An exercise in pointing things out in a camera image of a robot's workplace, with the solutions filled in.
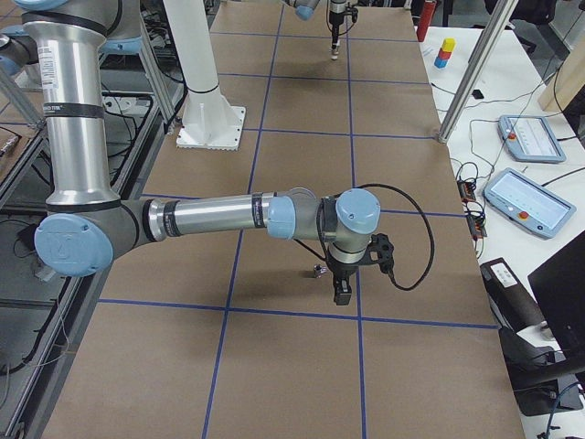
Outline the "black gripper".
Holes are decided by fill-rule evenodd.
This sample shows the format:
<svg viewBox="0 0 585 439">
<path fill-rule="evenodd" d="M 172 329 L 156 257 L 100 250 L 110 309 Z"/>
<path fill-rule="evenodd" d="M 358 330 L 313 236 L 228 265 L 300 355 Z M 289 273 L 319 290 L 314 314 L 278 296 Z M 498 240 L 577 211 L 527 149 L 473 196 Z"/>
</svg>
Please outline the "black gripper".
<svg viewBox="0 0 585 439">
<path fill-rule="evenodd" d="M 358 265 L 339 262 L 331 255 L 326 257 L 326 265 L 333 275 L 334 303 L 336 305 L 349 305 L 352 297 L 350 279 L 358 271 Z"/>
<path fill-rule="evenodd" d="M 328 25 L 330 28 L 332 39 L 338 39 L 340 27 L 345 21 L 346 9 L 344 7 L 329 8 Z"/>
</svg>

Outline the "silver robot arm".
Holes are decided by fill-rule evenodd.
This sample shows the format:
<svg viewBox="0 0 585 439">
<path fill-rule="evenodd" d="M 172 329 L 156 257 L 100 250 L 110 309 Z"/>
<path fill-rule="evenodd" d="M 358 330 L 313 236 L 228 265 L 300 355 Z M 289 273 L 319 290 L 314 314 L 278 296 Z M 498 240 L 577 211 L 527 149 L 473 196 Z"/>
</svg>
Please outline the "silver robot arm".
<svg viewBox="0 0 585 439">
<path fill-rule="evenodd" d="M 291 7 L 295 14 L 304 21 L 307 21 L 313 16 L 320 3 L 319 0 L 284 0 L 283 2 Z M 349 9 L 350 5 L 346 1 L 327 1 L 327 24 L 334 42 L 340 36 L 340 27 L 344 23 L 345 17 L 351 15 Z"/>
<path fill-rule="evenodd" d="M 37 47 L 54 181 L 35 246 L 56 272 L 91 275 L 169 237 L 265 229 L 278 239 L 319 241 L 335 303 L 346 305 L 352 274 L 386 261 L 379 201 L 362 188 L 326 198 L 295 188 L 194 201 L 122 200 L 111 185 L 98 57 L 141 50 L 139 3 L 23 1 L 20 7 L 25 34 Z"/>
</svg>

